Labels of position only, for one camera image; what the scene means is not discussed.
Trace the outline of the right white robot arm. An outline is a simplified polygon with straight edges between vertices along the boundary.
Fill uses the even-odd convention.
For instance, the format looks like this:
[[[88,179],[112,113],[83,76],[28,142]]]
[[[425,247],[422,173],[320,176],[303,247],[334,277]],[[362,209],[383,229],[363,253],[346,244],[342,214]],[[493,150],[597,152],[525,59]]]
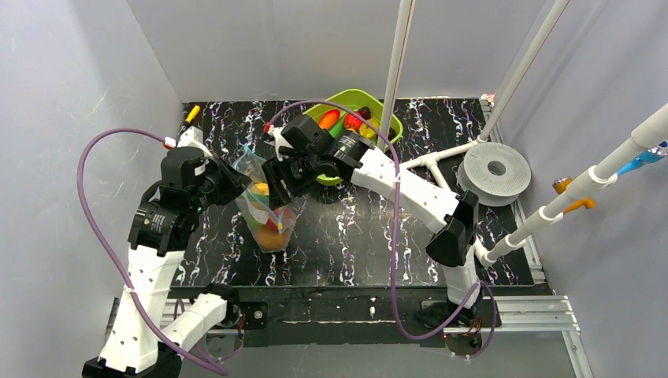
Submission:
[[[287,205],[311,190],[319,175],[340,179],[391,200],[420,220],[432,233],[426,251],[443,267],[447,300],[474,310],[480,301],[471,246],[475,240],[478,199],[459,196],[402,168],[361,135],[344,130],[332,136],[306,114],[283,127],[267,124],[263,139],[275,149],[262,170],[269,206]]]

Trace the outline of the yellow lemon toy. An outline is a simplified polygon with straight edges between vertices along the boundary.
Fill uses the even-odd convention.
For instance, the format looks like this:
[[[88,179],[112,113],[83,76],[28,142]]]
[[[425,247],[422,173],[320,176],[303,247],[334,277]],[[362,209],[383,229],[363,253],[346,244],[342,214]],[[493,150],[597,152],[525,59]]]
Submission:
[[[254,183],[250,191],[254,195],[269,197],[269,186],[267,183]]]

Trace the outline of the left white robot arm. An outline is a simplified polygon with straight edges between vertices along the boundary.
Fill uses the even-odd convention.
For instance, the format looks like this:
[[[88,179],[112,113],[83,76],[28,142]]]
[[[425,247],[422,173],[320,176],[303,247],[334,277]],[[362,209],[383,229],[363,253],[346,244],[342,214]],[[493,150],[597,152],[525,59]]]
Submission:
[[[83,366],[85,377],[176,377],[184,360],[228,375],[219,361],[196,356],[192,349],[213,327],[238,320],[235,288],[210,284],[171,324],[162,327],[161,319],[200,215],[233,202],[250,180],[207,149],[195,127],[161,144],[167,150],[161,178],[143,193],[133,216],[128,262],[120,262],[110,244],[102,242],[124,288],[102,351]]]

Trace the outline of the red apple toy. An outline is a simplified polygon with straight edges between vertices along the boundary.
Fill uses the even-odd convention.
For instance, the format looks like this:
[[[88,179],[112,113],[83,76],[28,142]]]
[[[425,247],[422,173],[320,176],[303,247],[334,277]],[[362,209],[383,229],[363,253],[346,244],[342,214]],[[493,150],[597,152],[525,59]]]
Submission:
[[[295,215],[288,207],[275,209],[268,215],[265,226],[272,232],[284,233],[295,223]]]

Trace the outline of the brown kiwi toy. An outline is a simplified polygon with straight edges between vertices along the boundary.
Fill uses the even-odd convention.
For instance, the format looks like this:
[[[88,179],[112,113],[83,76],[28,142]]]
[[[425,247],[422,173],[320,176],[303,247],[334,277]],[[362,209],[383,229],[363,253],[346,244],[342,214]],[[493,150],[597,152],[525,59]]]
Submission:
[[[255,233],[257,244],[265,251],[273,252],[283,250],[289,241],[287,232],[274,232],[268,228],[259,228]]]

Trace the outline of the clear zip top bag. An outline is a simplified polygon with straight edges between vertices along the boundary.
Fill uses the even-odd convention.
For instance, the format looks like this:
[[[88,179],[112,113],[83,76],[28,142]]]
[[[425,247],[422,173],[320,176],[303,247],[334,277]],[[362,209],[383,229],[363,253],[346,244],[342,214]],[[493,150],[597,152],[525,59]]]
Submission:
[[[247,189],[236,199],[236,204],[239,207],[239,211],[243,213],[244,211],[250,212],[253,217],[257,221],[261,221],[266,223],[268,220],[268,215],[272,214],[275,209],[270,209],[269,207],[269,197],[263,197],[263,196],[258,196],[254,195],[251,192],[251,187],[253,186],[254,183],[266,183],[266,178],[264,176],[264,173],[262,171],[262,164],[265,162],[265,159],[258,156],[254,151],[252,151],[249,148],[249,145],[246,144],[243,146],[243,153],[238,157],[234,163],[233,163],[233,168],[241,172],[243,175],[247,176],[250,178],[251,183],[247,187]],[[292,210],[292,212],[295,215],[295,223],[293,224],[292,227],[290,227],[286,232],[290,235],[292,235],[292,232],[295,229],[298,215],[295,212],[294,205],[289,204],[287,206],[281,206],[276,209],[288,207]],[[251,231],[250,233],[252,234],[255,242],[255,233],[258,230],[256,228],[255,230]],[[262,252],[265,253],[276,253],[280,251],[265,251],[261,247],[259,247]]]

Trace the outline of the light green pepper toy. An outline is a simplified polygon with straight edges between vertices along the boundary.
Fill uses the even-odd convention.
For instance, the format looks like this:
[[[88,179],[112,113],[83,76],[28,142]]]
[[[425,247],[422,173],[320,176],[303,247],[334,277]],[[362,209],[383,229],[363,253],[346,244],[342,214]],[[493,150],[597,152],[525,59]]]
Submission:
[[[248,227],[251,231],[253,231],[253,230],[255,230],[256,228],[260,228],[261,226],[264,226],[264,225],[265,225],[264,222],[261,222],[261,221],[256,220],[250,212],[244,211],[244,212],[242,213],[242,215],[243,215],[244,220],[245,220],[246,223],[247,223],[247,227]]]

